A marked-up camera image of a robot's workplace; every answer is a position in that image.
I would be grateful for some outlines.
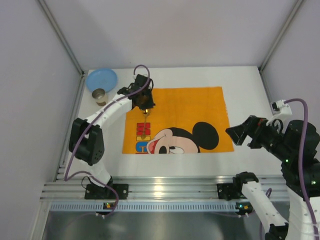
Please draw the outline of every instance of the mickey mouse mouth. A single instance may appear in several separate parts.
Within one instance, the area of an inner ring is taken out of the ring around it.
[[[153,141],[152,143],[149,144],[149,151],[151,154],[155,154],[155,149],[156,149],[156,145],[159,142],[160,139],[157,139],[155,141]]]

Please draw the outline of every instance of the white wall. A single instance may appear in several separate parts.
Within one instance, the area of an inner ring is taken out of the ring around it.
[[[272,100],[302,98],[309,122],[320,131],[320,1],[308,0],[280,43],[264,74]],[[295,119],[302,119],[300,103],[292,104]]]
[[[0,233],[24,240],[80,80],[35,0],[0,1]]]
[[[258,66],[295,0],[46,0],[81,66]]]

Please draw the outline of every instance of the white table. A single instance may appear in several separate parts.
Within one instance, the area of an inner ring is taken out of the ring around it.
[[[118,89],[133,82],[133,69],[115,69],[114,71],[118,76],[118,84],[108,93],[109,100]],[[145,74],[146,71],[139,68],[137,73]],[[155,88],[222,86],[230,126],[241,124],[249,115],[265,118],[270,118],[272,115],[261,77],[255,66],[150,68],[150,74]],[[99,109],[91,93],[85,88],[78,116],[86,118]],[[247,147],[250,137],[247,137],[242,146],[235,146],[234,152],[122,154],[125,120],[124,115],[103,133],[105,153],[101,161],[112,176],[232,176],[243,171],[266,176],[281,174],[281,162],[278,159],[265,149]],[[83,166],[75,159],[70,174],[84,170]]]

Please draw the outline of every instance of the blue plastic bowl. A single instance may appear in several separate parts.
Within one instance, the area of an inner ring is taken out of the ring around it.
[[[109,68],[94,70],[86,78],[86,87],[90,92],[103,89],[106,93],[115,88],[118,82],[117,74]]]

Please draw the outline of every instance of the orange cloth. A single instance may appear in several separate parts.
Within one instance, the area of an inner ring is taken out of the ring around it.
[[[126,114],[123,154],[234,151],[222,87],[157,88],[152,95],[146,124],[139,108]]]

